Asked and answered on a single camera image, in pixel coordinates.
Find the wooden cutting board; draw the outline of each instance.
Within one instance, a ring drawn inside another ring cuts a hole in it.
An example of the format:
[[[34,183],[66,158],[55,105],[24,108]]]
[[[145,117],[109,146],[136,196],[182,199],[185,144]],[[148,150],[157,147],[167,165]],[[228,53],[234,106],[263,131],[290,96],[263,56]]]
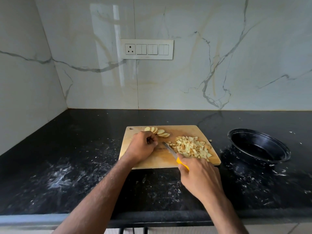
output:
[[[124,139],[122,141],[121,150],[119,154],[119,159],[126,152],[131,139],[135,133],[139,131],[144,131],[146,126],[128,126],[126,128],[126,132],[124,133]],[[198,137],[198,141],[204,141],[208,145],[211,145],[205,135],[201,132],[201,130],[195,125],[180,125],[180,126],[155,126],[158,130],[163,129],[165,133],[169,133],[170,136],[168,138],[158,137],[158,145],[154,149],[153,153],[145,160],[138,163],[133,169],[147,169],[147,168],[175,168],[178,163],[172,156],[172,154],[166,149],[166,147],[162,144],[163,141],[174,142],[175,138],[178,136],[191,136]],[[208,149],[208,152],[212,155],[209,158],[209,161],[213,165],[220,165],[221,161],[214,151],[213,147]]]

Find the black granite countertop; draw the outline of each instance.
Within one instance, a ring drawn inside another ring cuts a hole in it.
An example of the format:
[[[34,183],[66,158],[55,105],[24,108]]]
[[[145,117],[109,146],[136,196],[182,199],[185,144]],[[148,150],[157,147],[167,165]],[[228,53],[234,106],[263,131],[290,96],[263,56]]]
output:
[[[282,111],[66,110],[0,156],[0,215],[67,214],[116,163],[127,126],[188,124],[213,140],[241,218],[312,219],[312,112]],[[227,138],[234,128],[279,139],[290,161],[271,169],[240,161]],[[110,227],[175,225],[212,225],[179,170],[131,171]]]

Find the forearm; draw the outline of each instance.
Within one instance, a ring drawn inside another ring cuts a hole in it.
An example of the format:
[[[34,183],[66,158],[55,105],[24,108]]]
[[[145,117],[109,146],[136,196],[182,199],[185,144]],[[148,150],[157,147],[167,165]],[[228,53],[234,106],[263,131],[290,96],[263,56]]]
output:
[[[125,154],[54,233],[103,234],[121,188],[135,164],[136,161]]]
[[[233,205],[225,195],[220,194],[216,198],[206,197],[202,203],[219,234],[248,234]]]

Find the hand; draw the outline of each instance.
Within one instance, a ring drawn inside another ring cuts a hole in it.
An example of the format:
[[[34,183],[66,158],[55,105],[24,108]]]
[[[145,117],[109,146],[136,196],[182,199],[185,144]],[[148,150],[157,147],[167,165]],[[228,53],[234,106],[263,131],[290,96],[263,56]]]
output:
[[[157,137],[151,131],[140,131],[133,135],[125,155],[131,156],[138,163],[150,156],[157,145]]]
[[[185,166],[179,164],[181,182],[197,199],[203,203],[207,197],[213,200],[225,196],[218,168],[203,158],[186,158],[179,153],[177,155],[190,169],[188,171]]]

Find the black pot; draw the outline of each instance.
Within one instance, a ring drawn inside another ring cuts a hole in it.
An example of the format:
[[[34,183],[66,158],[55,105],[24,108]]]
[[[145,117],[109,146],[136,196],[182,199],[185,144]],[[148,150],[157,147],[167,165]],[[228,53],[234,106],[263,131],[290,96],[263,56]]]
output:
[[[228,132],[236,156],[247,163],[273,166],[290,159],[291,152],[279,140],[250,129],[234,129]]]

